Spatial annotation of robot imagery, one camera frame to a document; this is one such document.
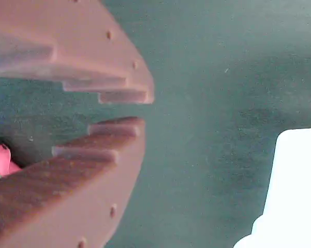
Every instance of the green surface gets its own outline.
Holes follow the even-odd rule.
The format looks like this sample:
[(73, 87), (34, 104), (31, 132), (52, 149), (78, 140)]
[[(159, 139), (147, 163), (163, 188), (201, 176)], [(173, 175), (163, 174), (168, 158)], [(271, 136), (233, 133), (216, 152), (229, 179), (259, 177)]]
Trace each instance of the green surface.
[(232, 247), (262, 213), (278, 134), (311, 127), (311, 1), (105, 3), (148, 63), (156, 102), (104, 106), (1, 79), (0, 135), (28, 163), (89, 122), (143, 117), (143, 169), (108, 247)]

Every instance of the pink toy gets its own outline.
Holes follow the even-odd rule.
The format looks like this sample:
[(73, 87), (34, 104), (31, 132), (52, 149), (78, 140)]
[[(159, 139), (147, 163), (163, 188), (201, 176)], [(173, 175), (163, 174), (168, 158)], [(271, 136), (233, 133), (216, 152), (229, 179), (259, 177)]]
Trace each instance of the pink toy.
[(20, 170), (21, 169), (11, 161), (9, 148), (3, 144), (0, 145), (0, 176), (7, 176)]

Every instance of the notched plastic part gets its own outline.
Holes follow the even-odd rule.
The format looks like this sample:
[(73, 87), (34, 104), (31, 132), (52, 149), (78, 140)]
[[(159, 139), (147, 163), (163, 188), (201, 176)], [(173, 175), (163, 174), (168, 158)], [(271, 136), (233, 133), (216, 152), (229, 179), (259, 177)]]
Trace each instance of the notched plastic part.
[(0, 77), (63, 82), (101, 103), (154, 100), (147, 65), (98, 0), (0, 0)]
[(112, 237), (140, 171), (145, 124), (128, 117), (88, 130), (0, 179), (0, 247), (93, 248)]

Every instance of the pink object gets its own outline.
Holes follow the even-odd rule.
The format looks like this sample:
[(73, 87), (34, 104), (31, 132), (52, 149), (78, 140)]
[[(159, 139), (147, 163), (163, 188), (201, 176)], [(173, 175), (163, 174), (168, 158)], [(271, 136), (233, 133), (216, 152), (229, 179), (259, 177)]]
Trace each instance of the pink object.
[(143, 58), (99, 0), (0, 0), (0, 76), (152, 103)]
[(11, 153), (7, 146), (0, 145), (0, 175), (6, 176), (21, 169), (11, 161)]

